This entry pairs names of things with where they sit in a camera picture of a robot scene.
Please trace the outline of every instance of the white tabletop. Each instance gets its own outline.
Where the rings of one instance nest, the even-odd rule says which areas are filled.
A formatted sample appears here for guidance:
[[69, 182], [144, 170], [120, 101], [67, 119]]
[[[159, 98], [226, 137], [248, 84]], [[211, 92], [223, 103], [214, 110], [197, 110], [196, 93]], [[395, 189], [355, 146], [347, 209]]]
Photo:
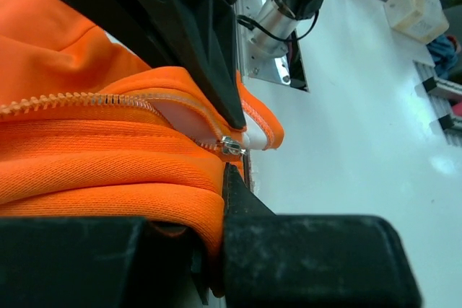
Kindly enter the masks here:
[[286, 131], [250, 154], [254, 193], [278, 214], [382, 216], [425, 307], [462, 307], [462, 149], [432, 124], [413, 62], [424, 47], [406, 52], [378, 0], [325, 0], [300, 45], [309, 93], [245, 79]]

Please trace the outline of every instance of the zipper pull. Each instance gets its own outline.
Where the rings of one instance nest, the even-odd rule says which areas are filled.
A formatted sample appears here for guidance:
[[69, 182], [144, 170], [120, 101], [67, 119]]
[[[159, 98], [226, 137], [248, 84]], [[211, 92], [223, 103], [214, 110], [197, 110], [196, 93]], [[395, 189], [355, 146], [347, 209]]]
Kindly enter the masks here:
[[223, 154], [229, 155], [244, 155], [245, 149], [237, 142], [235, 139], [230, 138], [229, 136], [223, 136], [220, 141], [222, 145]]

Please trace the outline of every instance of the beige plastic container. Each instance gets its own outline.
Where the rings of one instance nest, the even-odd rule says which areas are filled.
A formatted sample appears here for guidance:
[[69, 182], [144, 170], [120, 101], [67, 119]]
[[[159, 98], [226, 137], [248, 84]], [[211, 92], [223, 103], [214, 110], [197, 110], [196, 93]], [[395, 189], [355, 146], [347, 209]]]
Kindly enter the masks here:
[[391, 28], [424, 44], [449, 28], [440, 0], [388, 0], [385, 14]]

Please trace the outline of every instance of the black cable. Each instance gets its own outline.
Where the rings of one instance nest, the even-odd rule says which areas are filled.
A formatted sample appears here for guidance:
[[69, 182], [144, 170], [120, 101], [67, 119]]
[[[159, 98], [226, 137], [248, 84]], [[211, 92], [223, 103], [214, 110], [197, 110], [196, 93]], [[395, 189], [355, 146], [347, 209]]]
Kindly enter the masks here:
[[240, 25], [243, 25], [244, 27], [246, 27], [249, 30], [254, 30], [255, 28], [257, 28], [257, 29], [261, 30], [262, 32], [264, 32], [265, 34], [267, 34], [270, 38], [275, 39], [277, 41], [281, 41], [282, 43], [296, 43], [297, 41], [303, 39], [306, 35], [310, 34], [311, 30], [313, 30], [313, 28], [316, 25], [316, 22], [318, 21], [318, 17], [319, 17], [319, 11], [316, 11], [314, 19], [313, 19], [313, 23], [311, 24], [310, 29], [308, 29], [308, 31], [305, 34], [303, 34], [302, 36], [300, 36], [299, 38], [281, 39], [281, 38], [278, 38], [277, 36], [271, 34], [268, 30], [263, 28], [261, 26], [261, 24], [258, 23], [257, 21], [255, 21], [253, 18], [247, 17], [247, 16], [245, 16], [243, 14], [239, 14], [238, 16], [236, 16], [237, 23], [239, 23]]

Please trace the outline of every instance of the blue cloth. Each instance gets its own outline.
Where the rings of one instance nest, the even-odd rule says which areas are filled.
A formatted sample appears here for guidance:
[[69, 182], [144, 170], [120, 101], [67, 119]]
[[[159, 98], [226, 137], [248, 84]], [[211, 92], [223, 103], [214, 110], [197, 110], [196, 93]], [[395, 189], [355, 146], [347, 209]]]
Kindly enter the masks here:
[[449, 71], [457, 64], [457, 53], [454, 44], [440, 35], [427, 45], [428, 51], [435, 62], [435, 70], [441, 79], [449, 79]]

